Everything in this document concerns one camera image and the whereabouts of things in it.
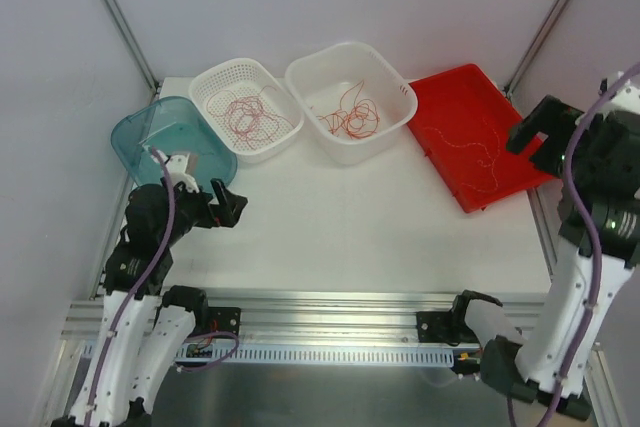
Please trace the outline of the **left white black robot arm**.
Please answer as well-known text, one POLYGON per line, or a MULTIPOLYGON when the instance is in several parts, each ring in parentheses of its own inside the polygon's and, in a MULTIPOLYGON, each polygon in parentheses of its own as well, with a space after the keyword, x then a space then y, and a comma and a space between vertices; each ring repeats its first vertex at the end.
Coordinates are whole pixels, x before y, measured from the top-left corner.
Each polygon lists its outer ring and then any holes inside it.
POLYGON ((233 228, 248 204, 219 179, 212 191, 183 181, 134 189, 105 265, 101 327, 84 384, 56 426, 149 426, 159 388, 189 336, 238 338, 210 322, 206 293, 162 289, 172 247, 194 228, 233 228))

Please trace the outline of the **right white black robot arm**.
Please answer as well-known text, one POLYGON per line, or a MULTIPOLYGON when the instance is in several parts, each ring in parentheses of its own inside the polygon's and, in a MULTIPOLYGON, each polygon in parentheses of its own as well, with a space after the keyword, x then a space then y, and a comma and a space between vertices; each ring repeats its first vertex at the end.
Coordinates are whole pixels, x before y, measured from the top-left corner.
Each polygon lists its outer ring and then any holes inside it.
POLYGON ((422 343, 480 345, 478 374, 509 403, 538 402, 549 414, 591 414, 583 392, 589 352, 611 304, 639 264, 639 90, 603 95, 571 160, 554 277, 538 321, 523 337, 503 304, 476 291, 447 311, 416 314, 422 343))

